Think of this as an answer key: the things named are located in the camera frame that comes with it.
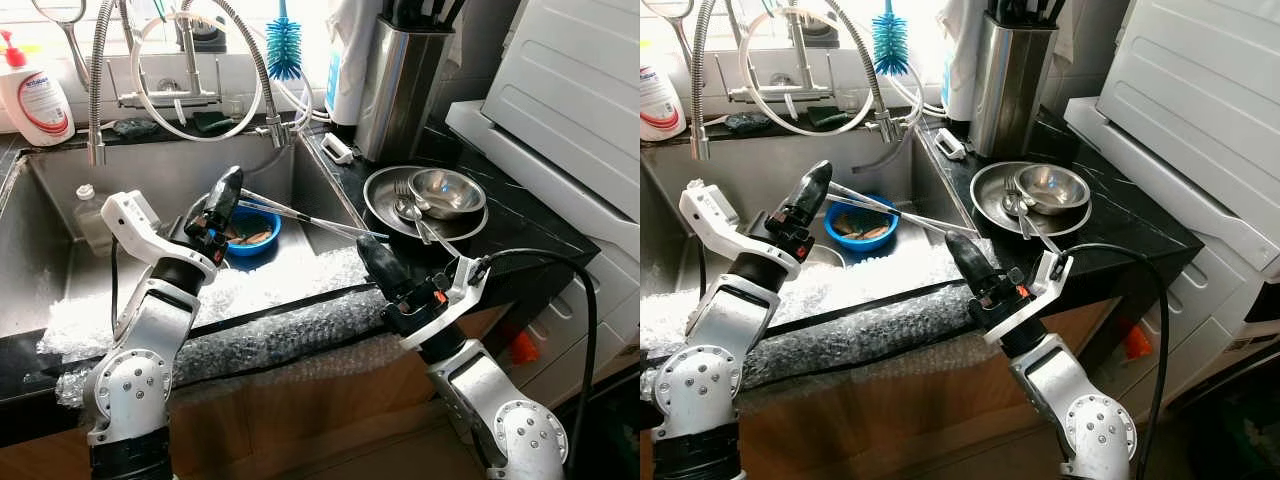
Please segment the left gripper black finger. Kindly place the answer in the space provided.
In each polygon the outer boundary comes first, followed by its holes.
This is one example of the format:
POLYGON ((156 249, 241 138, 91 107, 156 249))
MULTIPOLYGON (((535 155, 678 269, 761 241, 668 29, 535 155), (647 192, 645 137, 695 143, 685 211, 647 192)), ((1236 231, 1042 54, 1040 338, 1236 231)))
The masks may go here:
POLYGON ((205 201, 205 228, 225 230, 230 216, 239 202, 244 173, 238 165, 228 170, 215 182, 205 201))
POLYGON ((829 161, 813 165, 785 198, 785 223, 809 227, 828 195, 833 168, 829 161))

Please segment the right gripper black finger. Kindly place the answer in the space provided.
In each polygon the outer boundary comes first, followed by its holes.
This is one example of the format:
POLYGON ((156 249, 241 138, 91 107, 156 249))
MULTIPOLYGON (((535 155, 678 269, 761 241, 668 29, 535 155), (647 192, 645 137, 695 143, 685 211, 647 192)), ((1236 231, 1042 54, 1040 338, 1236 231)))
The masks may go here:
POLYGON ((410 289, 410 278, 401 261, 374 236, 358 237, 356 247, 369 275, 388 301, 399 300, 410 289))
POLYGON ((996 269, 989 260, 972 239, 956 232, 948 232, 945 243, 972 293, 984 296, 996 282, 996 269))

